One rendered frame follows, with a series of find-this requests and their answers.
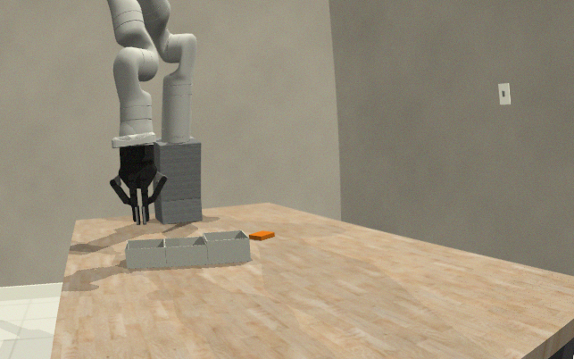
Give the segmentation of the grey three-compartment bin rack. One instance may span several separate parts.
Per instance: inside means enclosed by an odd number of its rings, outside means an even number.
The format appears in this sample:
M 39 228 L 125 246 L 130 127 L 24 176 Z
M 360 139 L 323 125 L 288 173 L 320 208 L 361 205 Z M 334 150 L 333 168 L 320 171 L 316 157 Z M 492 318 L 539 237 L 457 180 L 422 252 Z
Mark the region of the grey three-compartment bin rack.
M 249 237 L 242 230 L 207 232 L 202 237 L 128 240 L 124 250 L 127 269 L 251 261 Z

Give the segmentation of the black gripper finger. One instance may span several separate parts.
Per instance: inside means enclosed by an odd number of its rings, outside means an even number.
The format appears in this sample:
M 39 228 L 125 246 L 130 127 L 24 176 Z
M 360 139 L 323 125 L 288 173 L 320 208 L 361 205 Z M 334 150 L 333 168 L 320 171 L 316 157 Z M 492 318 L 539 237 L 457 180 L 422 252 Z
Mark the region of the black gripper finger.
M 148 188 L 146 188 L 146 173 L 142 171 L 140 173 L 140 184 L 141 184 L 141 196 L 142 196 L 142 216 L 143 216 L 143 224 L 146 225 L 149 221 L 149 208 L 148 206 L 151 203 L 154 203 L 156 198 L 159 196 L 162 187 L 164 186 L 167 176 L 162 175 L 159 172 L 156 172 L 156 183 L 158 184 L 156 189 L 154 190 L 152 196 L 148 197 Z
M 133 221 L 140 225 L 140 214 L 139 205 L 137 204 L 137 190 L 135 189 L 134 174 L 131 172 L 128 175 L 129 178 L 129 194 L 130 198 L 126 195 L 124 190 L 121 188 L 121 177 L 118 175 L 114 179 L 110 180 L 110 185 L 119 196 L 121 201 L 125 205 L 130 205 L 132 207 Z

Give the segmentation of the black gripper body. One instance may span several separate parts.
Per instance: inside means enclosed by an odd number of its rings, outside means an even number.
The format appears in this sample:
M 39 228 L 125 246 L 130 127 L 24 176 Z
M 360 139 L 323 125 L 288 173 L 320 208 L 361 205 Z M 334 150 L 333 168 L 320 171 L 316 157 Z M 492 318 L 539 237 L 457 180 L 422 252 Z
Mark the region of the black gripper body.
M 140 188 L 140 173 L 146 173 L 148 188 L 157 172 L 154 164 L 154 145 L 120 147 L 121 167 L 119 176 L 129 188 L 129 173 L 134 174 L 135 189 Z

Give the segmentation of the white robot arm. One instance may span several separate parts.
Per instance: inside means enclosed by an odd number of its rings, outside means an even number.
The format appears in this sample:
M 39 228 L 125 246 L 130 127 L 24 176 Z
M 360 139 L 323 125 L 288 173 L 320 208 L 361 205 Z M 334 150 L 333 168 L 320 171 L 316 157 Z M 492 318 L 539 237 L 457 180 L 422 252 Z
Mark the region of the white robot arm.
M 112 148 L 156 143 L 152 124 L 152 98 L 140 87 L 139 81 L 148 81 L 157 73 L 157 51 L 166 63 L 179 63 L 173 73 L 163 78 L 162 142 L 188 142 L 191 84 L 197 49 L 195 36 L 172 35 L 167 30 L 166 25 L 171 14 L 168 0 L 107 2 L 115 39 L 119 45 L 125 47 L 116 55 L 113 64 L 113 76 L 120 99 L 120 133 L 117 138 L 112 139 Z

